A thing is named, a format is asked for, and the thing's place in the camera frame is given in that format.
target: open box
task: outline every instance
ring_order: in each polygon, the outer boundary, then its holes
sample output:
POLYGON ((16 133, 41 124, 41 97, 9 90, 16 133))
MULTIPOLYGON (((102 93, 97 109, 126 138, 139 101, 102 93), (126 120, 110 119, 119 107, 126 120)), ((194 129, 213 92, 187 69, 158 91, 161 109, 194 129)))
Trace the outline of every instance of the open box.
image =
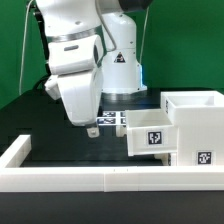
POLYGON ((222 94, 162 92, 160 105, 161 110, 126 112, 129 155, 168 153, 177 166, 224 165, 222 94), (148 133, 152 140, 160 133, 161 141, 149 144, 148 133))

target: black table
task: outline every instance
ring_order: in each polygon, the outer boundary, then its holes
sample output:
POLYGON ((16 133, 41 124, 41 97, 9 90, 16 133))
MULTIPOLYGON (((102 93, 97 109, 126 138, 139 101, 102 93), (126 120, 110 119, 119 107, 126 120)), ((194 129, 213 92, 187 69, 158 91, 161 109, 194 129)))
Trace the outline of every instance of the black table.
MULTIPOLYGON (((158 108, 160 91, 122 104, 102 100, 102 107, 158 108)), ((126 138, 117 138, 114 127, 89 139, 85 128, 70 124, 61 101, 41 90, 0 110, 0 152, 20 134, 32 136, 22 167, 161 165, 153 156, 129 158, 126 138)), ((224 192, 0 193, 0 223, 223 223, 223 206, 224 192)))

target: black logo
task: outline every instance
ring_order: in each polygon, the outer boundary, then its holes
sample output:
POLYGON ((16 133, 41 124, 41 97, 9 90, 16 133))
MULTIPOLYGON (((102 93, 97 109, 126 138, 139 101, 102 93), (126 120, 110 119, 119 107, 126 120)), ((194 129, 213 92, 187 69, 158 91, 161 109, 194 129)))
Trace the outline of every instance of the black logo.
POLYGON ((121 52, 118 54, 118 56, 116 57, 114 62, 115 63, 125 63, 124 57, 121 52))
POLYGON ((198 152, 198 165, 211 165, 212 152, 198 152))
POLYGON ((116 123, 116 119, 115 118, 98 118, 97 119, 97 123, 99 125, 102 125, 102 124, 115 124, 116 123))
POLYGON ((121 118, 121 124, 126 124, 126 118, 121 118))
POLYGON ((120 113, 120 115, 121 115, 121 117, 125 117, 126 115, 125 115, 125 111, 122 111, 121 113, 120 113))
POLYGON ((103 112, 103 117, 116 117, 116 112, 103 112))
POLYGON ((149 145, 161 145, 162 143, 162 132, 148 132, 149 145))

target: white ledge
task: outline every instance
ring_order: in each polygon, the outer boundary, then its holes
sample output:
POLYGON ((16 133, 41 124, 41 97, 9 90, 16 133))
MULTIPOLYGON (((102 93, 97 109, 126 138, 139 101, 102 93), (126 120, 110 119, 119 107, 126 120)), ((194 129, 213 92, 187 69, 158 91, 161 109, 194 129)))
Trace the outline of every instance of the white ledge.
POLYGON ((31 150, 19 136, 0 158, 0 192, 224 190, 224 166, 19 168, 31 150))

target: green wall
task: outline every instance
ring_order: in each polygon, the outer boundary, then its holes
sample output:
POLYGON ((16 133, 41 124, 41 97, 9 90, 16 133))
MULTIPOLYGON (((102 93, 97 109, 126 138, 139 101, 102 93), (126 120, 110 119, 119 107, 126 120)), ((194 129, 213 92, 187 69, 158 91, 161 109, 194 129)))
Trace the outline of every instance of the green wall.
MULTIPOLYGON (((18 96, 25 0, 1 0, 0 108, 18 96)), ((138 57, 145 12, 138 25, 138 57)), ((30 15, 23 91, 45 74, 37 24, 30 15)), ((154 0, 146 30, 144 83, 149 87, 224 88, 224 1, 154 0)))

